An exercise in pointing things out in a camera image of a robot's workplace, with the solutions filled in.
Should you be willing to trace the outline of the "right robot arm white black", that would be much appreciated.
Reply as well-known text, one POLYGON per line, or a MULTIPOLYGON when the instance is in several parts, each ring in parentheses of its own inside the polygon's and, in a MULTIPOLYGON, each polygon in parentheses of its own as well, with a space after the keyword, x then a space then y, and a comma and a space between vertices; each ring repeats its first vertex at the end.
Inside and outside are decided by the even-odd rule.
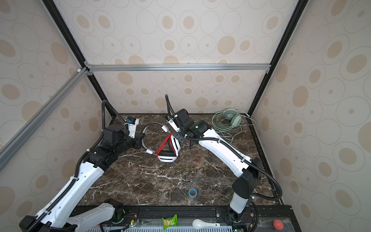
POLYGON ((258 159, 251 159, 227 143, 208 123, 203 120, 194 121, 187 110, 175 112, 170 104, 168 95, 165 95, 168 115, 167 122, 174 129, 173 135, 182 144, 188 143, 191 148, 194 143, 209 150, 227 165, 237 177, 232 184, 233 197, 230 202, 230 213, 239 217, 245 208, 252 202, 252 197, 259 197, 268 201, 278 201, 283 191, 278 181, 267 173, 258 159), (276 196, 266 196, 254 193, 261 176, 265 175, 275 186, 276 196))

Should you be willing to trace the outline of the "green headphones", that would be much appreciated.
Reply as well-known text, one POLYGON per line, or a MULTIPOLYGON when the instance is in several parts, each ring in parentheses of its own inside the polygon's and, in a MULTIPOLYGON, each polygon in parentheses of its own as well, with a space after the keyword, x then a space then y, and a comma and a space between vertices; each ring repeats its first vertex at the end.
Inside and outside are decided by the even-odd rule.
POLYGON ((224 110, 223 117, 230 121, 228 128, 235 128, 239 126, 242 120, 242 116, 233 108, 224 110))

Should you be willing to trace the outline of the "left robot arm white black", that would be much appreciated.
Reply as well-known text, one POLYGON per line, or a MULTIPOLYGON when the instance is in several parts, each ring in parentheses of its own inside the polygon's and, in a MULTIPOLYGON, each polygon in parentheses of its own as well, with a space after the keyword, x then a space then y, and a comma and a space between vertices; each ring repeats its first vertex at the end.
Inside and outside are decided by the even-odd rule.
POLYGON ((139 120, 133 117, 122 122, 105 124, 102 116, 101 135, 97 142, 79 158, 73 176, 60 192, 35 216, 25 216, 19 227, 23 232, 77 232, 82 223, 73 223, 70 215, 90 187, 118 160, 121 153, 141 149, 144 138, 136 127, 139 120))

